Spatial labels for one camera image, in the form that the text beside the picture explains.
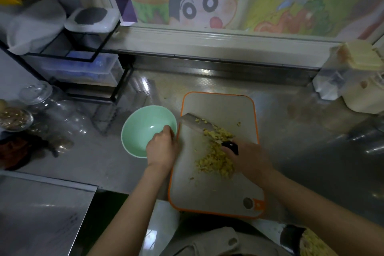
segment mint green bowl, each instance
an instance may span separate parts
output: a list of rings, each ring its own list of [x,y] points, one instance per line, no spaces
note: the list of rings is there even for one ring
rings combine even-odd
[[[176,118],[168,108],[149,105],[138,109],[125,121],[121,130],[121,142],[132,156],[147,158],[146,147],[153,135],[169,125],[176,134]]]

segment knife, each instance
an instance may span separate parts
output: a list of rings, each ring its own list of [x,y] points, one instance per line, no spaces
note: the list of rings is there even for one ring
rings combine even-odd
[[[211,131],[215,131],[215,125],[213,125],[212,123],[208,122],[207,120],[205,119],[202,119],[202,118],[199,118],[199,117],[196,117],[195,115],[191,114],[191,113],[187,113],[185,115],[183,115],[181,117],[181,121],[188,127],[190,127],[191,129],[197,131],[197,132],[200,132],[202,134],[204,134],[204,129],[208,130],[208,132],[211,132]],[[235,154],[235,155],[239,155],[239,151],[238,151],[238,146],[234,143],[234,142],[231,142],[231,141],[221,141],[221,140],[213,140],[214,142],[222,145],[223,147],[227,147],[229,148],[230,150],[232,150],[232,152]]]

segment bowl rim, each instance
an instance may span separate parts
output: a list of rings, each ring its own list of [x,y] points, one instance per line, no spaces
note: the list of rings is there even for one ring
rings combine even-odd
[[[132,154],[130,151],[128,151],[128,149],[125,147],[125,145],[124,145],[124,143],[123,143],[123,141],[122,141],[122,133],[123,133],[123,130],[124,130],[124,128],[125,128],[125,125],[127,124],[128,120],[132,117],[132,115],[133,115],[134,113],[136,113],[136,112],[142,110],[143,108],[150,108],[150,107],[155,107],[155,108],[165,108],[166,110],[168,110],[168,111],[172,114],[173,118],[175,119],[176,130],[174,131],[174,133],[175,133],[175,134],[177,133],[177,120],[176,120],[176,117],[175,117],[175,115],[174,115],[168,108],[163,107],[162,105],[155,105],[155,104],[152,104],[152,105],[147,105],[147,106],[145,106],[145,107],[141,107],[141,108],[135,110],[129,117],[127,117],[126,121],[124,122],[124,124],[123,124],[123,126],[122,126],[122,128],[121,128],[120,140],[121,140],[121,144],[122,144],[122,146],[124,147],[124,149],[125,149],[130,155],[132,155],[133,157],[136,157],[136,158],[143,158],[143,159],[145,159],[145,158],[147,158],[147,156],[145,156],[145,157],[137,156],[137,155]]]

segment person's right arm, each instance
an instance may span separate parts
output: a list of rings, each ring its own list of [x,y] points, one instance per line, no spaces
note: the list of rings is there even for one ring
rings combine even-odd
[[[236,170],[271,192],[305,226],[314,231],[339,256],[383,256],[384,229],[275,170],[266,152],[254,143],[237,140],[239,155],[223,147]]]

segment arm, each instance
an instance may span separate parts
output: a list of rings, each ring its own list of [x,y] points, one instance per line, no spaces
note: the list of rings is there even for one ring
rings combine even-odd
[[[384,255],[384,229],[290,180],[273,169],[266,152],[253,143],[234,139],[236,156],[223,147],[235,168],[274,194],[295,216],[339,256]]]
[[[177,157],[178,145],[169,126],[147,145],[148,166],[132,194],[96,241],[88,256],[138,255],[159,189]]]

